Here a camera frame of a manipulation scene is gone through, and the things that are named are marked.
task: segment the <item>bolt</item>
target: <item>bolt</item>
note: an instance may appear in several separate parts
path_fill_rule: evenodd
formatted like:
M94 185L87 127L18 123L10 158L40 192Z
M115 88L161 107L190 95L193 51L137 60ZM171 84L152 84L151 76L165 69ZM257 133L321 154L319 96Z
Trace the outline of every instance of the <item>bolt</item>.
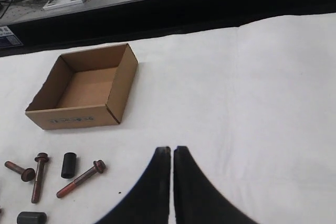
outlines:
M36 177L33 188L33 195L31 196L31 203L33 204L38 203L40 200L44 164L49 161L48 154L44 152L39 153L37 157L35 157L35 161L37 162Z
M24 168L14 164L14 163L12 163L11 161L7 161L5 163L5 166L10 170L12 170L16 173L19 173L21 175L22 181L24 181L24 182L31 181L35 178L35 171L32 168L24 169Z
M73 182L71 182L69 185L61 189L56 193L57 198L63 198L64 196L67 196L70 192L72 192L75 188L83 184L85 181L87 181L89 178L91 178L96 173L103 173L106 166L102 160L94 161L93 167L80 175L78 178L76 178Z

